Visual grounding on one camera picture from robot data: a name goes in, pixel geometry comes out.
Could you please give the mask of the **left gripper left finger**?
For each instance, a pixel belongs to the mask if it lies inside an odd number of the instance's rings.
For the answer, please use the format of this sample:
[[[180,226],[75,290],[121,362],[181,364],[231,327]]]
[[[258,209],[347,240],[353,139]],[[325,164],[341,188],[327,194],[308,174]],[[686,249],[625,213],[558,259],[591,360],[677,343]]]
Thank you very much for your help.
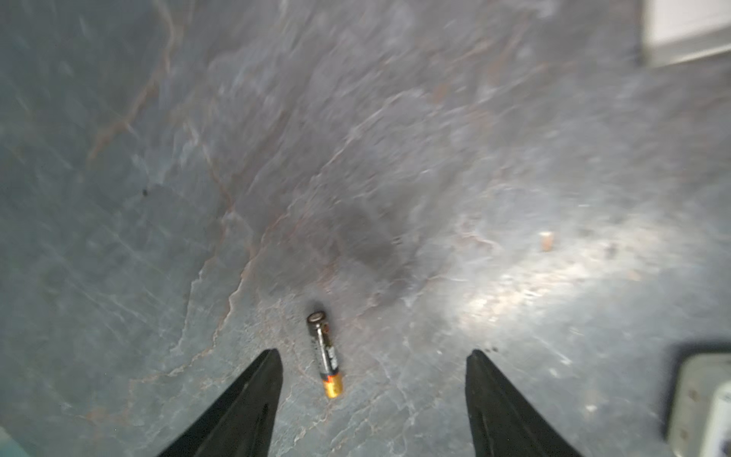
[[[267,457],[283,373],[278,350],[264,350],[161,454]]]

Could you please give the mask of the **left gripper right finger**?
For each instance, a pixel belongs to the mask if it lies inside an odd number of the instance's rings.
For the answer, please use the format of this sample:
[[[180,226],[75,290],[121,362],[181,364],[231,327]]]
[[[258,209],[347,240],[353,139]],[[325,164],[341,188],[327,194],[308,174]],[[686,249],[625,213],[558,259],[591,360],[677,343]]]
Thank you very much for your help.
[[[477,456],[581,456],[481,350],[466,358],[464,392]]]

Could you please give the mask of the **small dark battery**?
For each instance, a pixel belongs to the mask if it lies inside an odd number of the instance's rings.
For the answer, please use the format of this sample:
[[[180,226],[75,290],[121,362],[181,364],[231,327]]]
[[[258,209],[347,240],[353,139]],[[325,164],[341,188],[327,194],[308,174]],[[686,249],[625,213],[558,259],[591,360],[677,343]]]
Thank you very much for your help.
[[[337,360],[336,350],[329,332],[329,321],[323,310],[312,312],[306,318],[306,326],[310,341],[315,351],[318,372],[329,399],[335,399],[343,393],[343,377]]]

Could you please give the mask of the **white remote control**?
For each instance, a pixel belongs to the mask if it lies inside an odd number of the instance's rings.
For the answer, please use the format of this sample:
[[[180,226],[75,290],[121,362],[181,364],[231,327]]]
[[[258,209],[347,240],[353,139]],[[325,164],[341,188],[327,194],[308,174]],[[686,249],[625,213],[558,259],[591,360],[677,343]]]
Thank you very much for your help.
[[[643,0],[641,14],[645,66],[730,51],[730,0]]]

